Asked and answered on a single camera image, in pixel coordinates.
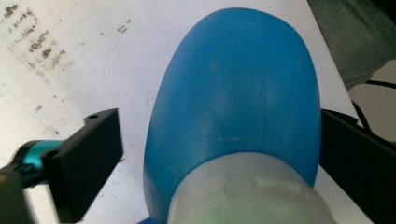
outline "gray surface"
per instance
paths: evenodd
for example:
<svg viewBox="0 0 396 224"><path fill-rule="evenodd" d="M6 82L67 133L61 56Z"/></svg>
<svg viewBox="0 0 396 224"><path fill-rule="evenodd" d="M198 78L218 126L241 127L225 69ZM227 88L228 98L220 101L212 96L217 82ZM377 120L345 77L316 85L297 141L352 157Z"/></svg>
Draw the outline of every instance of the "gray surface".
<svg viewBox="0 0 396 224"><path fill-rule="evenodd" d="M370 0L308 0L348 89L396 59L396 25Z"/></svg>
<svg viewBox="0 0 396 224"><path fill-rule="evenodd" d="M396 83L396 61L374 73L373 80ZM385 140L396 141L396 90L361 84L349 92L361 108L372 131Z"/></svg>

